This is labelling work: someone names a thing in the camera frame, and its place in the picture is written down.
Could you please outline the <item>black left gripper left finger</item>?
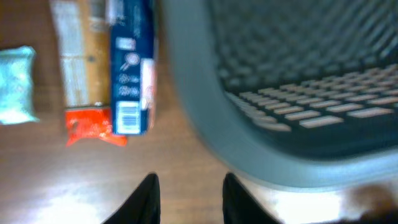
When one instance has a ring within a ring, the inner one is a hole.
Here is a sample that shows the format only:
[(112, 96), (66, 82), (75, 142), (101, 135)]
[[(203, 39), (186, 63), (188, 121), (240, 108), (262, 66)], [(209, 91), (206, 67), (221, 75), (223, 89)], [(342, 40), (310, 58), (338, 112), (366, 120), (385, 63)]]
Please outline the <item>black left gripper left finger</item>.
[(160, 214), (159, 177), (151, 172), (103, 224), (160, 224)]

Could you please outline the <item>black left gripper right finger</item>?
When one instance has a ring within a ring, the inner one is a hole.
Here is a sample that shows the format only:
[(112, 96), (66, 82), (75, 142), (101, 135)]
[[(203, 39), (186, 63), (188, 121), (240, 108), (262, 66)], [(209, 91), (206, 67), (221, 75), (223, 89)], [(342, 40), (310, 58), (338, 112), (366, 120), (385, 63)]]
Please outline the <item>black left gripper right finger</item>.
[(223, 180), (224, 224), (278, 224), (232, 172)]

